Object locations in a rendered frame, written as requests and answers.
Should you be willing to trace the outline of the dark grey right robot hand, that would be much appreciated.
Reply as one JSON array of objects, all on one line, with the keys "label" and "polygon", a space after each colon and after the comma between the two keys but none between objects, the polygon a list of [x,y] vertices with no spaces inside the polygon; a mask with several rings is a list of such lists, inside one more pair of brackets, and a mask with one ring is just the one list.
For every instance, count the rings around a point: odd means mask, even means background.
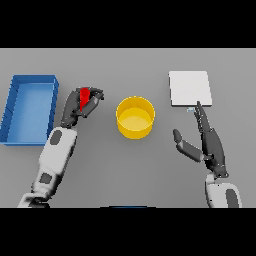
[{"label": "dark grey right robot hand", "polygon": [[204,162],[206,168],[216,178],[227,178],[229,174],[226,169],[222,142],[216,130],[210,126],[206,112],[200,102],[197,102],[195,106],[194,116],[197,120],[202,148],[199,149],[184,140],[181,133],[174,129],[173,137],[177,150],[197,163]]}]

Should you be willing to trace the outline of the yellow bowl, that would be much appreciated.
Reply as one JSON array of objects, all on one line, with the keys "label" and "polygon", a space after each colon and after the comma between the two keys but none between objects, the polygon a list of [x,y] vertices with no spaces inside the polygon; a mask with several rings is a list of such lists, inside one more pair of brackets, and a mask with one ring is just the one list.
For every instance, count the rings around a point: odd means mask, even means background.
[{"label": "yellow bowl", "polygon": [[116,108],[116,125],[119,132],[130,140],[148,136],[155,119],[152,103],[141,96],[123,99]]}]

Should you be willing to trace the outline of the red beaker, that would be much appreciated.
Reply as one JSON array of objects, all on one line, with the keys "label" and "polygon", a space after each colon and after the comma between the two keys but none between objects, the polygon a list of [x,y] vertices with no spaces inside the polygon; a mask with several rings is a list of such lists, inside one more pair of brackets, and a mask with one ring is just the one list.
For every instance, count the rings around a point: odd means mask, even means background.
[{"label": "red beaker", "polygon": [[83,112],[83,108],[90,100],[90,89],[83,87],[80,89],[80,112]]}]

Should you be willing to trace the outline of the pale square measuring scale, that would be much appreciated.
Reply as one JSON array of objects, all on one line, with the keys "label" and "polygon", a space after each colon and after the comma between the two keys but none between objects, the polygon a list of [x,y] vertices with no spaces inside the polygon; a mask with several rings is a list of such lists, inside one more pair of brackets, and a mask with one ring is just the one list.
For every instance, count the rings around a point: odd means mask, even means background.
[{"label": "pale square measuring scale", "polygon": [[170,71],[169,88],[172,107],[212,106],[209,77],[206,71]]}]

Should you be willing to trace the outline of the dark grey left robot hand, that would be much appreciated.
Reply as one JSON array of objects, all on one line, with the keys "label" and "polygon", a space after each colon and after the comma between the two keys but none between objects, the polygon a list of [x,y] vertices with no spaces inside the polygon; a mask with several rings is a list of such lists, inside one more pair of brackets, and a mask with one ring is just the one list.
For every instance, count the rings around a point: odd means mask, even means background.
[{"label": "dark grey left robot hand", "polygon": [[98,106],[99,102],[104,99],[104,92],[102,89],[88,87],[90,89],[90,100],[80,112],[80,89],[76,88],[72,91],[65,103],[60,126],[62,128],[71,129],[74,127],[79,117],[87,118],[90,113]]}]

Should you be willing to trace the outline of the blue tray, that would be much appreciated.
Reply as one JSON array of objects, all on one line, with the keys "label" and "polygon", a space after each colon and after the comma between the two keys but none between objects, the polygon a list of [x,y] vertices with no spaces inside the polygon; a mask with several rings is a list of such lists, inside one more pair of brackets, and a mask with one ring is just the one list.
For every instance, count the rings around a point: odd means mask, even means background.
[{"label": "blue tray", "polygon": [[54,127],[58,88],[55,75],[13,75],[0,123],[0,144],[44,146]]}]

